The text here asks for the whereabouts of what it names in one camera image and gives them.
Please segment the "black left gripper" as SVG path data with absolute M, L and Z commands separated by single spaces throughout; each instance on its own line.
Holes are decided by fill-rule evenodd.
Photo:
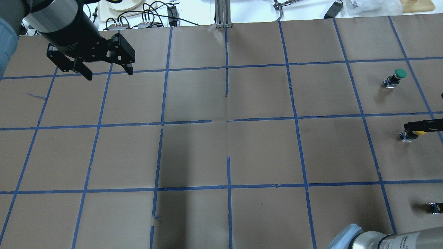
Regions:
M 133 75 L 136 52 L 122 34 L 102 37 L 82 10 L 40 10 L 38 31 L 49 44 L 46 56 L 61 71 L 73 71 L 91 81 L 87 63 L 104 61 L 120 65 Z

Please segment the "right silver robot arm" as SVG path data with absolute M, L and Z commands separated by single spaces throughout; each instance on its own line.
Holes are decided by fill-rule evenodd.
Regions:
M 411 142 L 426 132 L 441 132 L 442 119 L 421 120 L 404 124 L 399 137 Z M 328 249 L 441 249 L 443 228 L 430 228 L 403 234 L 364 232 L 356 224 L 345 227 L 327 246 Z

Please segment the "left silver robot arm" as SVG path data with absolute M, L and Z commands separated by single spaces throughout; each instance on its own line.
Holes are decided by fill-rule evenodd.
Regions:
M 2 0 L 1 75 L 18 46 L 21 22 L 27 21 L 49 41 L 46 56 L 63 72 L 80 73 L 92 80 L 86 63 L 104 61 L 120 65 L 133 75 L 134 48 L 121 34 L 103 38 L 84 13 L 93 0 Z

